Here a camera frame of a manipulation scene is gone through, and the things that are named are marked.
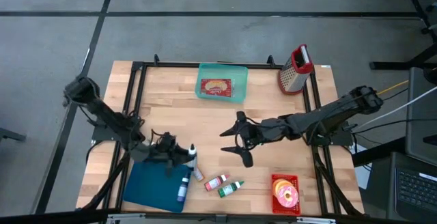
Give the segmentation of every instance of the yellow cable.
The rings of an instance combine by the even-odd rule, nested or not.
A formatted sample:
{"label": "yellow cable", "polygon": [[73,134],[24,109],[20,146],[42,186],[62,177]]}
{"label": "yellow cable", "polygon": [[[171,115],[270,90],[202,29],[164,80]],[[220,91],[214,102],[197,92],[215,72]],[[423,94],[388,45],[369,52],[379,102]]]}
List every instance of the yellow cable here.
{"label": "yellow cable", "polygon": [[381,92],[378,92],[377,95],[381,95],[381,94],[383,94],[384,92],[388,92],[388,91],[390,91],[390,90],[392,90],[392,89],[394,89],[394,88],[396,88],[396,87],[399,87],[400,85],[406,84],[406,83],[408,83],[408,80],[407,80],[407,81],[402,81],[401,83],[398,83],[398,84],[396,84],[396,85],[394,85],[394,86],[391,86],[391,87],[389,87],[389,88],[387,88],[387,89],[384,89],[384,90],[382,90]]}

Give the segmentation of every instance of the white cable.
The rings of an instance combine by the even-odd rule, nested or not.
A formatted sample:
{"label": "white cable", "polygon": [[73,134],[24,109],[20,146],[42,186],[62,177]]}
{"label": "white cable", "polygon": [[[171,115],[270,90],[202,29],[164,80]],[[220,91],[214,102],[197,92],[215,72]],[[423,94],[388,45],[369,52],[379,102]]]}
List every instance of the white cable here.
{"label": "white cable", "polygon": [[381,115],[381,116],[379,116],[379,117],[377,117],[377,118],[375,118],[375,119],[372,119],[372,120],[370,120],[370,121],[364,123],[363,125],[358,126],[357,128],[355,128],[355,130],[357,130],[357,129],[359,129],[359,128],[362,128],[362,127],[368,125],[369,123],[372,123],[372,122],[374,122],[374,121],[376,121],[376,120],[379,120],[379,119],[381,119],[381,118],[383,118],[383,117],[386,117],[386,116],[388,116],[388,115],[390,115],[390,114],[393,114],[394,112],[396,112],[396,111],[398,111],[398,110],[400,110],[400,109],[402,109],[402,108],[404,108],[404,107],[407,107],[408,105],[410,105],[410,104],[412,104],[412,103],[418,101],[419,99],[425,97],[425,96],[428,95],[430,92],[432,92],[432,91],[434,91],[434,90],[436,90],[436,89],[437,89],[437,87],[430,89],[429,91],[425,92],[424,94],[420,95],[419,97],[415,98],[414,100],[411,100],[410,102],[408,102],[408,103],[402,105],[401,107],[399,107],[399,108],[397,108],[397,109],[394,109],[394,110],[392,110],[392,111],[390,111],[390,112],[388,112],[388,113],[386,113],[386,114],[384,114],[384,115]]}

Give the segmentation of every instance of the red box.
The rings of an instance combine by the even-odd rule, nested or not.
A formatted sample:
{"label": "red box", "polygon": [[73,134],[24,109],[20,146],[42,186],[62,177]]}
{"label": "red box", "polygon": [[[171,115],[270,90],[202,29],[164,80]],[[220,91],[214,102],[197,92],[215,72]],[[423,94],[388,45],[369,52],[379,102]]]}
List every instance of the red box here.
{"label": "red box", "polygon": [[200,93],[212,96],[232,97],[231,79],[202,79]]}
{"label": "red box", "polygon": [[278,202],[278,199],[273,195],[273,192],[272,192],[271,194],[272,194],[272,211],[273,211],[273,213],[300,216],[300,192],[299,192],[298,177],[291,176],[291,175],[284,175],[284,174],[272,174],[272,182],[270,184],[273,185],[273,182],[275,180],[278,180],[278,179],[284,179],[284,180],[287,180],[290,183],[292,183],[294,188],[299,193],[299,201],[297,202],[297,204],[294,207],[286,208]]}

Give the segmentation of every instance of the pink frosted donut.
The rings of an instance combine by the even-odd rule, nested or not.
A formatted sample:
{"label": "pink frosted donut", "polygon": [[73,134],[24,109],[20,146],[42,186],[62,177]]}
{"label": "pink frosted donut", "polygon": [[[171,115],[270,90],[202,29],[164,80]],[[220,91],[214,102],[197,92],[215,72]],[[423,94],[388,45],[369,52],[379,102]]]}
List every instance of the pink frosted donut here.
{"label": "pink frosted donut", "polygon": [[292,208],[299,200],[299,193],[292,185],[286,184],[279,188],[276,198],[282,206]]}

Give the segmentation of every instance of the green bottle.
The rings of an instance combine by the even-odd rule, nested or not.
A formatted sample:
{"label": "green bottle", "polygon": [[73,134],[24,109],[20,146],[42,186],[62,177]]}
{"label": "green bottle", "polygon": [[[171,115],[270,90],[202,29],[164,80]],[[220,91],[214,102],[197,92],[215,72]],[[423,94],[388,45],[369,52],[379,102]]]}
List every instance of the green bottle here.
{"label": "green bottle", "polygon": [[234,191],[237,191],[237,189],[239,189],[243,185],[243,183],[244,181],[239,181],[239,182],[228,184],[227,186],[220,188],[218,190],[218,194],[220,195],[220,197],[228,196]]}

